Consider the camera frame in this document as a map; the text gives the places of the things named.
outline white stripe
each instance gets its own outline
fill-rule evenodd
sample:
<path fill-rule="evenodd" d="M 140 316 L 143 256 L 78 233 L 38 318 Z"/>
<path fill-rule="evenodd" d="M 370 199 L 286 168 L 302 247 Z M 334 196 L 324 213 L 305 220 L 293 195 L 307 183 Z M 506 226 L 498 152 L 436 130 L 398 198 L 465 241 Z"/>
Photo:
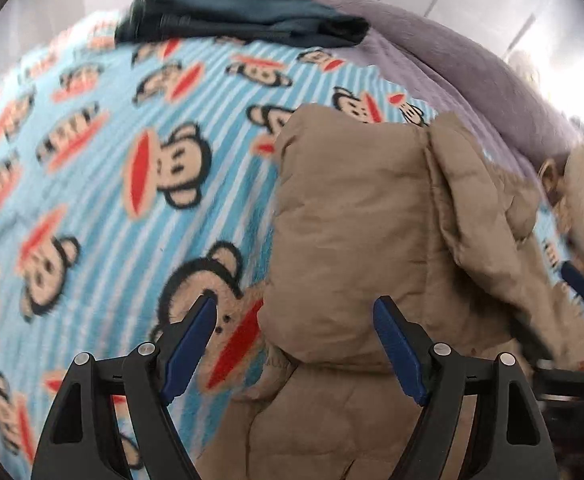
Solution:
<path fill-rule="evenodd" d="M 239 189 L 245 184 L 245 173 L 247 173 L 249 163 L 253 160 L 253 158 L 254 156 L 249 153 L 249 151 L 245 154 L 245 156 L 243 156 L 243 160 L 241 161 L 238 171 L 236 172 L 236 177 L 232 182 L 232 187 L 227 193 L 227 199 L 224 200 L 223 207 L 221 208 L 219 215 L 216 217 L 216 221 L 214 222 L 214 225 L 210 229 L 210 232 L 207 236 L 207 241 L 205 242 L 206 252 L 218 240 L 218 237 L 223 230 L 223 227 L 225 226 L 225 222 L 227 222 L 227 217 L 230 214 L 230 210 L 236 202 Z"/>
<path fill-rule="evenodd" d="M 272 218 L 274 216 L 274 202 L 276 193 L 272 193 L 265 204 L 265 209 L 263 210 L 263 218 L 261 218 L 261 224 L 259 225 L 259 230 L 257 231 L 256 243 L 249 254 L 248 267 L 243 273 L 241 279 L 241 288 L 245 289 L 247 286 L 254 283 L 254 272 L 256 268 L 256 262 L 260 259 L 261 250 L 265 242 L 265 236 L 270 229 Z"/>
<path fill-rule="evenodd" d="M 245 201 L 245 207 L 243 208 L 243 212 L 241 213 L 241 217 L 236 224 L 236 229 L 234 230 L 234 235 L 232 237 L 232 243 L 236 247 L 240 247 L 243 241 L 243 237 L 245 236 L 245 229 L 249 223 L 249 217 L 254 213 L 254 204 L 259 198 L 261 194 L 261 190 L 263 185 L 265 184 L 265 179 L 267 178 L 267 174 L 272 169 L 272 162 L 268 160 L 261 161 L 261 166 L 259 167 L 259 173 L 256 177 L 254 185 L 249 190 L 249 195 L 247 200 Z"/>

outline red monkey mouth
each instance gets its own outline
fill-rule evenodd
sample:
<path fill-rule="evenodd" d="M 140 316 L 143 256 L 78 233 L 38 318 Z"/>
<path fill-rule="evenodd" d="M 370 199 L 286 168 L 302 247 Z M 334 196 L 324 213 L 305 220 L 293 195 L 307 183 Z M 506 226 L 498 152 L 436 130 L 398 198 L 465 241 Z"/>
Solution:
<path fill-rule="evenodd" d="M 65 207 L 60 206 L 45 215 L 36 227 L 31 231 L 31 234 L 23 242 L 18 255 L 18 263 L 16 270 L 21 272 L 25 266 L 26 261 L 30 255 L 48 238 L 51 238 L 60 221 L 65 216 Z"/>
<path fill-rule="evenodd" d="M 16 168 L 12 171 L 9 175 L 9 180 L 5 183 L 5 186 L 0 190 L 0 209 L 3 207 L 5 200 L 9 198 L 12 194 L 18 182 L 20 181 L 20 176 L 22 174 L 22 170 L 20 168 Z"/>
<path fill-rule="evenodd" d="M 20 433 L 20 444 L 23 454 L 30 464 L 34 463 L 36 455 L 36 443 L 32 435 L 32 427 L 29 423 L 29 413 L 27 412 L 27 401 L 25 396 L 18 395 L 15 399 L 16 420 L 18 421 L 18 432 Z"/>
<path fill-rule="evenodd" d="M 367 107 L 367 111 L 370 113 L 370 119 L 373 123 L 382 123 L 383 114 L 376 103 L 376 100 L 367 92 L 361 92 L 361 101 L 364 102 Z"/>
<path fill-rule="evenodd" d="M 323 72 L 332 72 L 333 70 L 338 69 L 338 67 L 341 66 L 343 63 L 345 63 L 345 61 L 342 59 L 332 59 L 328 64 L 326 64 L 323 67 Z"/>
<path fill-rule="evenodd" d="M 257 314 L 263 306 L 263 300 L 260 299 L 249 310 L 247 315 L 236 328 L 230 340 L 227 342 L 221 354 L 219 355 L 216 365 L 207 381 L 207 388 L 211 390 L 214 386 L 222 383 L 230 372 L 243 360 L 249 349 L 254 345 L 257 337 L 261 333 Z"/>
<path fill-rule="evenodd" d="M 161 53 L 161 59 L 168 59 L 169 56 L 179 49 L 179 46 L 181 46 L 181 40 L 177 40 L 176 38 L 166 41 L 163 52 Z"/>
<path fill-rule="evenodd" d="M 189 67 L 170 92 L 168 101 L 173 102 L 182 99 L 194 90 L 202 79 L 204 72 L 205 66 L 202 62 L 194 63 Z"/>

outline folded dark jeans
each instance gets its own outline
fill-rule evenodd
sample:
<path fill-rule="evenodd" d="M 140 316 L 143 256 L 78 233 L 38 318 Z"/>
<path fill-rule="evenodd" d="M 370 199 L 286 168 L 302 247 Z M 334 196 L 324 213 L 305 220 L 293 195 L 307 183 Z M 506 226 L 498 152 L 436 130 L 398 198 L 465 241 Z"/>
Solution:
<path fill-rule="evenodd" d="M 357 45 L 368 29 L 364 18 L 312 0 L 134 0 L 116 29 L 116 41 L 230 36 L 336 48 Z"/>

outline beige puffer jacket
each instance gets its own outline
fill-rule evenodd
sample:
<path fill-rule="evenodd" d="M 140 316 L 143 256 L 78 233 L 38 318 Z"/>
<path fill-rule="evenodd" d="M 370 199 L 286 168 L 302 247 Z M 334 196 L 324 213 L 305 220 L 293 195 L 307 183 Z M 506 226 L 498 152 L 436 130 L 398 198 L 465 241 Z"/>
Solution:
<path fill-rule="evenodd" d="M 384 294 L 463 354 L 516 354 L 518 311 L 562 366 L 584 360 L 584 319 L 550 288 L 531 237 L 536 186 L 487 162 L 455 116 L 361 124 L 308 105 L 280 134 L 277 160 L 259 312 L 269 355 L 197 461 L 205 480 L 390 476 L 419 409 L 373 329 Z M 469 401 L 446 478 L 458 474 L 471 413 Z"/>

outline metal screw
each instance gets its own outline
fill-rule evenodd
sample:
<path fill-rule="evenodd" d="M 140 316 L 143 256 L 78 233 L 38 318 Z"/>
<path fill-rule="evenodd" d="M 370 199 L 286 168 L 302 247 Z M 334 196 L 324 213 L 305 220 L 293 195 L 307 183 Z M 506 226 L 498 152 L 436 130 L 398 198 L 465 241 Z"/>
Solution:
<path fill-rule="evenodd" d="M 434 353 L 436 355 L 450 355 L 452 353 L 452 349 L 445 343 L 436 343 L 434 345 Z"/>
<path fill-rule="evenodd" d="M 514 366 L 514 363 L 517 362 L 517 360 L 512 354 L 501 354 L 501 362 L 505 366 Z"/>
<path fill-rule="evenodd" d="M 84 365 L 87 361 L 89 361 L 89 354 L 87 352 L 81 352 L 74 358 L 74 362 L 78 365 Z"/>
<path fill-rule="evenodd" d="M 154 352 L 155 348 L 154 343 L 143 343 L 139 346 L 138 352 L 140 355 L 150 355 Z"/>

